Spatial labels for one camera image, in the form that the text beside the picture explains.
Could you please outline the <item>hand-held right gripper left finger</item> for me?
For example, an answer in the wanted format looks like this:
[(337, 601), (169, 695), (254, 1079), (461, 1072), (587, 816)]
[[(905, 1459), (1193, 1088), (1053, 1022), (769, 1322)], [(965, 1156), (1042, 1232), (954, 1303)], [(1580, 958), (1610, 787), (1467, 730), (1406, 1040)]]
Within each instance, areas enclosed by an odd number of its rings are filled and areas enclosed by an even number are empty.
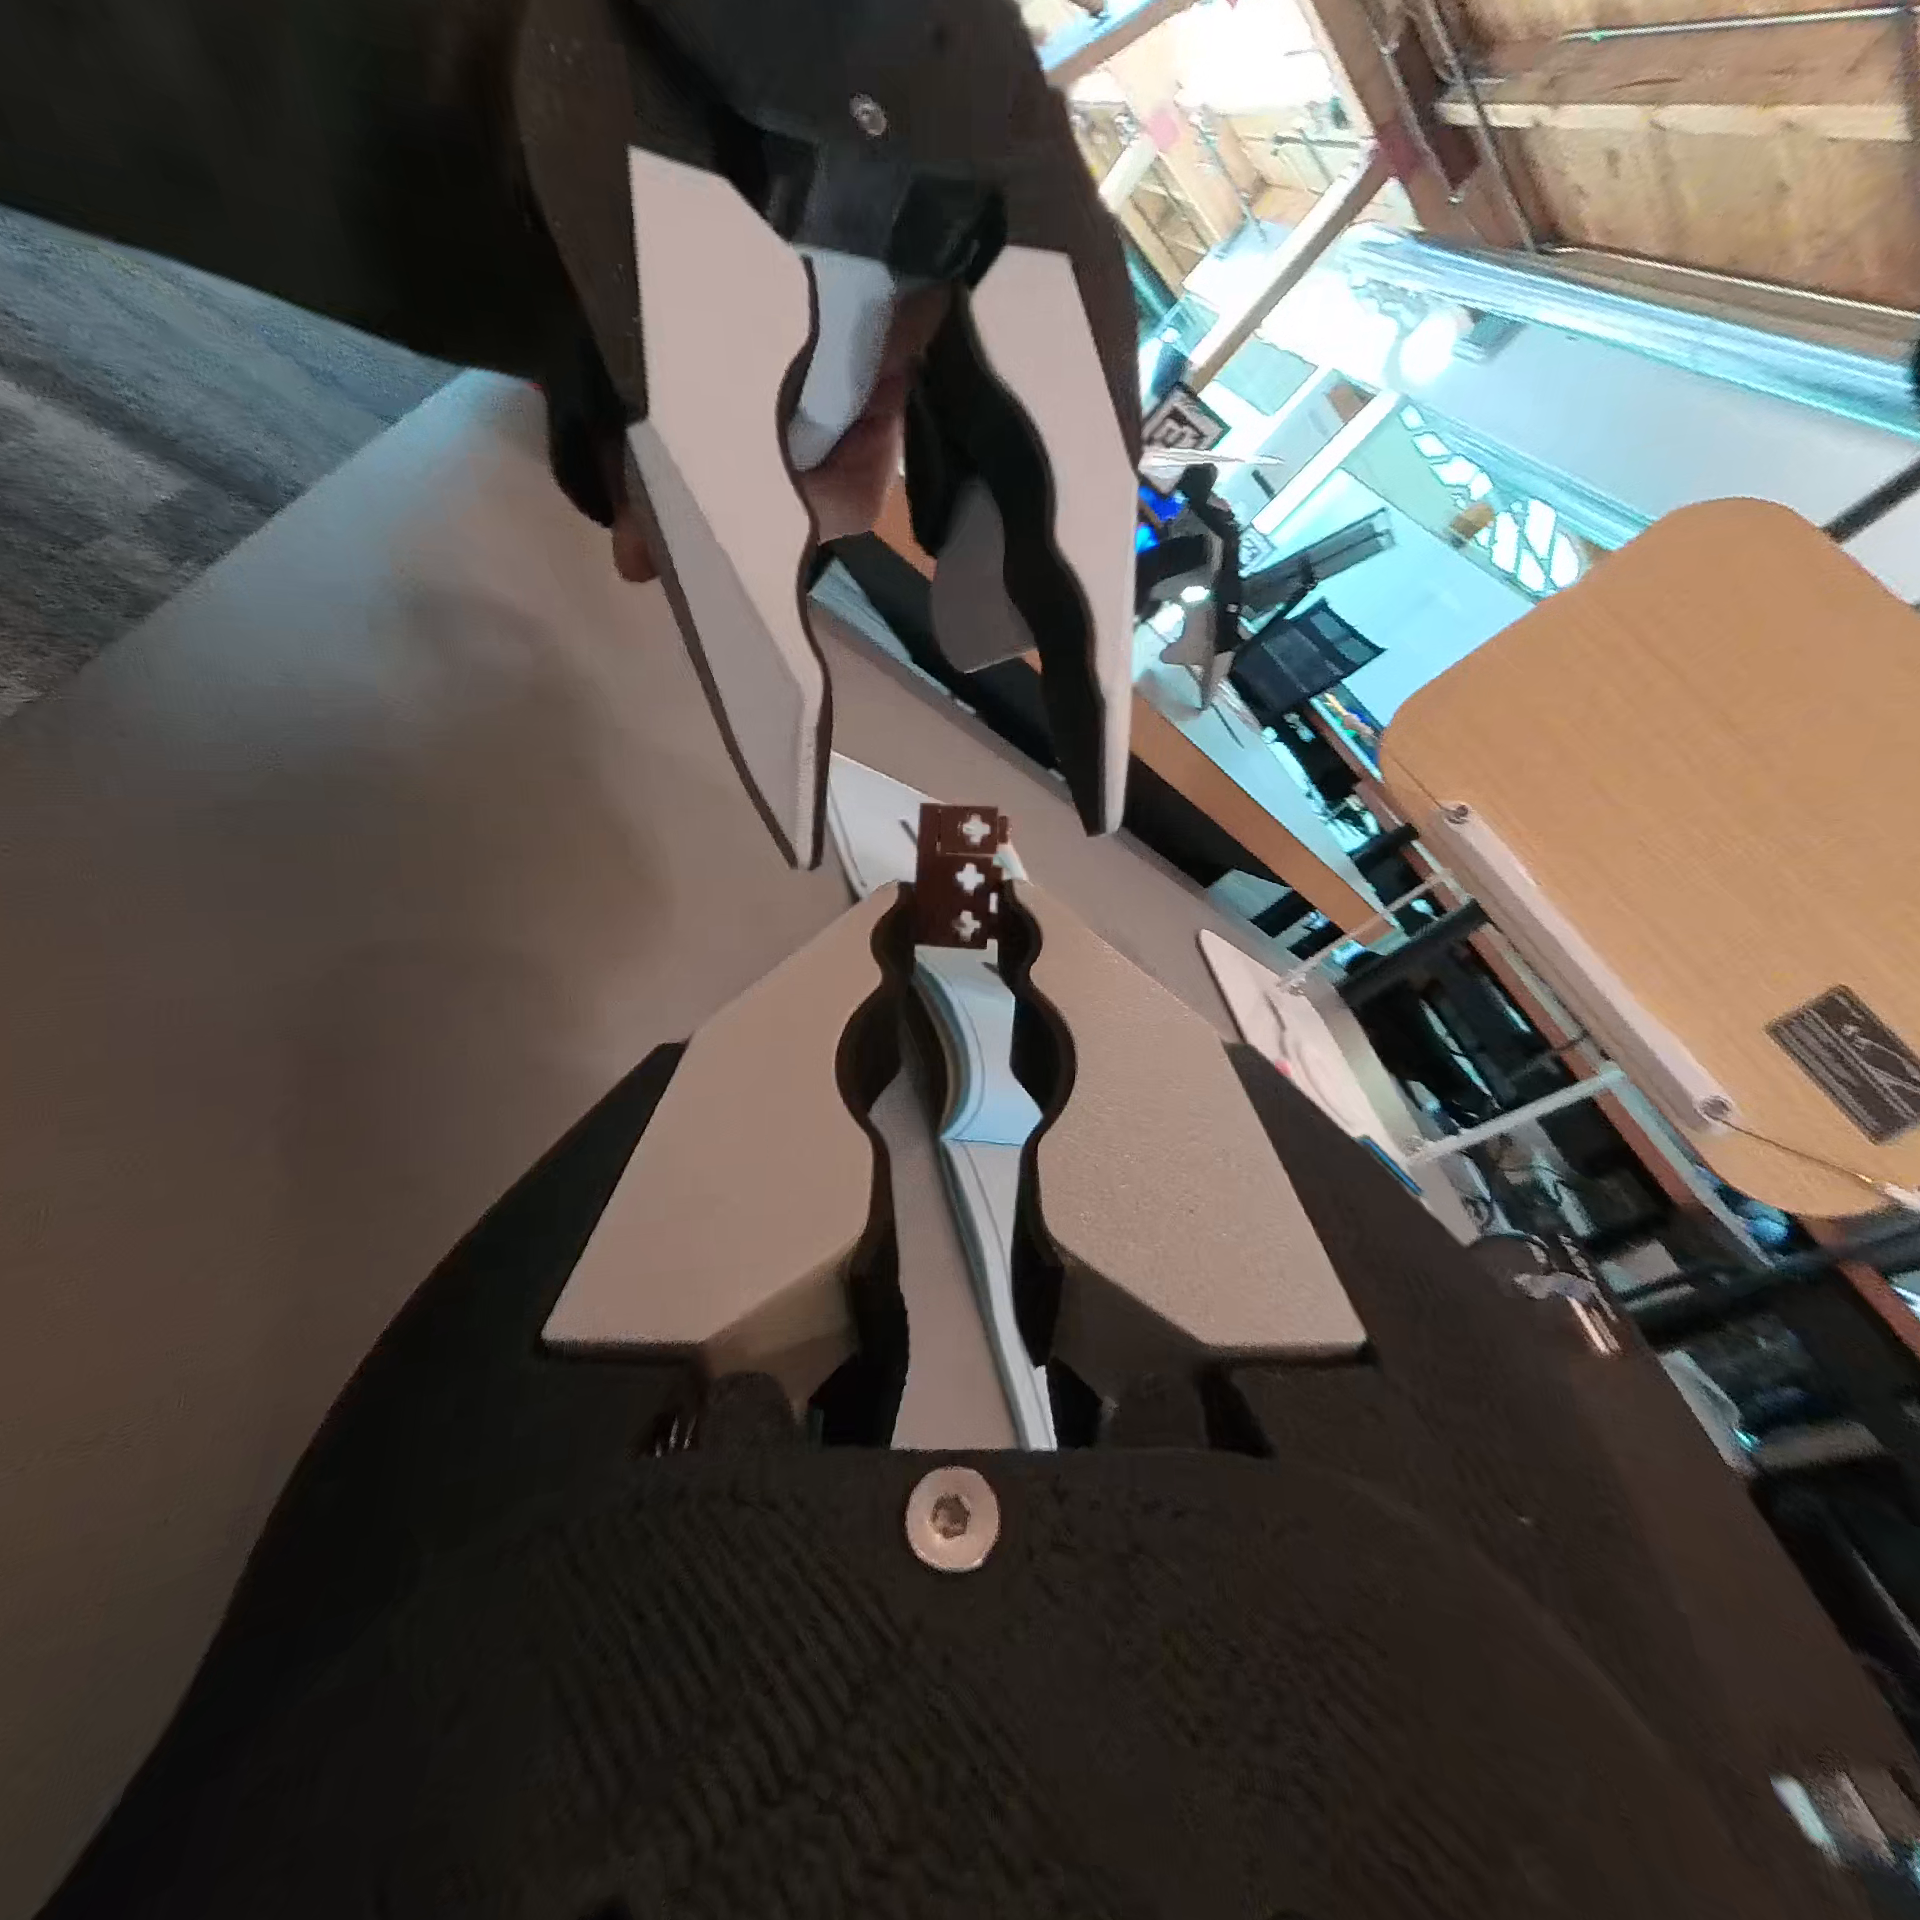
[(542, 1339), (705, 1375), (905, 1353), (876, 1108), (902, 1068), (910, 888), (845, 910), (685, 1043)]

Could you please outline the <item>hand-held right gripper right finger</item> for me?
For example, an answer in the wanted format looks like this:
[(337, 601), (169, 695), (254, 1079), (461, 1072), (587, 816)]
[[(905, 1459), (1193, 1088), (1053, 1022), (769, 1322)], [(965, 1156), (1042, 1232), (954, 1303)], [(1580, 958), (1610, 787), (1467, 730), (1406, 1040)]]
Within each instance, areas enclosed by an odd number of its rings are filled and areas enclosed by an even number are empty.
[(1050, 896), (1028, 983), (1070, 1054), (1035, 1140), (1073, 1370), (1336, 1361), (1358, 1313), (1210, 1019)]

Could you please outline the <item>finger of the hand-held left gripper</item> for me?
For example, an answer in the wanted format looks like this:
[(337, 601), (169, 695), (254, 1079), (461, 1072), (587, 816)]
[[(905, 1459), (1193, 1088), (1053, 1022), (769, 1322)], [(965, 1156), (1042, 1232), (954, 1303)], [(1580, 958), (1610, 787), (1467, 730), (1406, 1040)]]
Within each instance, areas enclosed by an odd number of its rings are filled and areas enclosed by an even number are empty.
[(645, 148), (629, 179), (632, 465), (714, 721), (784, 859), (811, 872), (833, 714), (802, 591), (814, 522), (784, 446), (814, 340), (809, 270), (726, 179)]
[(1057, 766), (1085, 832), (1110, 834), (1131, 759), (1136, 455), (1070, 258), (1000, 251), (923, 372), (955, 475), (933, 638), (965, 674), (1040, 658)]

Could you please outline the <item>brown brick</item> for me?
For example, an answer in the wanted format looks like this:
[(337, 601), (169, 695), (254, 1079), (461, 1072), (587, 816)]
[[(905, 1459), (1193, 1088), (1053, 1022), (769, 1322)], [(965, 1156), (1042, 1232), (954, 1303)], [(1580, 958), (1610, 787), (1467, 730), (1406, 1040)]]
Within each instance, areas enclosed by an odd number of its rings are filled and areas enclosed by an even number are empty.
[(915, 947), (987, 951), (1000, 939), (1003, 839), (1005, 816), (996, 807), (920, 807)]

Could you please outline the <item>grey desk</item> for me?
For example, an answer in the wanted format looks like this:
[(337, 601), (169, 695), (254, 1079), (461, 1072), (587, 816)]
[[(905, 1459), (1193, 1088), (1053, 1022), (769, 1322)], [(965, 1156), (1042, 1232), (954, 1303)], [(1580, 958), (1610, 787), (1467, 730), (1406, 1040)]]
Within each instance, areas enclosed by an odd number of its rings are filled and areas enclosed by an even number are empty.
[(902, 1356), (544, 1345), (862, 903), (544, 427), (460, 376), (5, 730), (5, 1916), (1293, 1916), (1244, 1362), (996, 1448), (912, 902)]

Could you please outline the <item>person's left hand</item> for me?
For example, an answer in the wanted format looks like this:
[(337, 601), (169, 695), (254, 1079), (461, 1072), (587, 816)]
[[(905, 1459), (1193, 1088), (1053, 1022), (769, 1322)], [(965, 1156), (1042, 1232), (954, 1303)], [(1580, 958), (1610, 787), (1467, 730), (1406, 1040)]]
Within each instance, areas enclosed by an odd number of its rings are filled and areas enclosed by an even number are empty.
[(908, 390), (908, 372), (885, 376), (858, 422), (801, 475), (820, 545), (873, 530), (902, 465)]

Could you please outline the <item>brick instruction booklet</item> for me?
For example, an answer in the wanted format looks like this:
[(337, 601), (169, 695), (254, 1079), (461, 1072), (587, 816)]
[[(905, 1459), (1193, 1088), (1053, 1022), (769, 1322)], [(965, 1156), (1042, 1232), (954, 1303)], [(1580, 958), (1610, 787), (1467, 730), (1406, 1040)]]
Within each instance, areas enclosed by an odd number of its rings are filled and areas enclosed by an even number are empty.
[[(860, 899), (910, 879), (894, 841), (916, 841), (926, 802), (862, 762), (833, 756), (828, 826)], [(916, 950), (915, 995), (942, 1051), (945, 1104), (933, 1144), (1013, 1448), (1053, 1450), (1046, 1375), (1019, 1334), (1013, 1276), (1021, 1151), (1040, 1127), (1040, 1108), (1013, 1071), (1016, 998), (995, 944)]]

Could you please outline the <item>person's dark clothing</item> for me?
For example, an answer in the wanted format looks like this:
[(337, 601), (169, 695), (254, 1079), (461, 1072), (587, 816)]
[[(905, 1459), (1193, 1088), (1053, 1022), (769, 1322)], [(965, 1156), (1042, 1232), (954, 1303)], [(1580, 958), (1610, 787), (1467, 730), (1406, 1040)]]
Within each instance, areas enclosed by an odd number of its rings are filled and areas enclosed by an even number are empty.
[(5, 2), (3, 202), (460, 368), (586, 320), (538, 215), (515, 2)]

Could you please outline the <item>light wooden folding table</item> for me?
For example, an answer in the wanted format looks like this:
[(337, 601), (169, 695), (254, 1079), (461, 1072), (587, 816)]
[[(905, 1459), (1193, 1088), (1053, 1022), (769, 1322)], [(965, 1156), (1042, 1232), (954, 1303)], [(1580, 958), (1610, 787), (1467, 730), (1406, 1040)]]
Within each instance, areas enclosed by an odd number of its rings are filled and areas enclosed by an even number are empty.
[(1406, 698), (1430, 856), (1724, 1183), (1915, 1211), (1915, 614), (1790, 510), (1659, 520)]

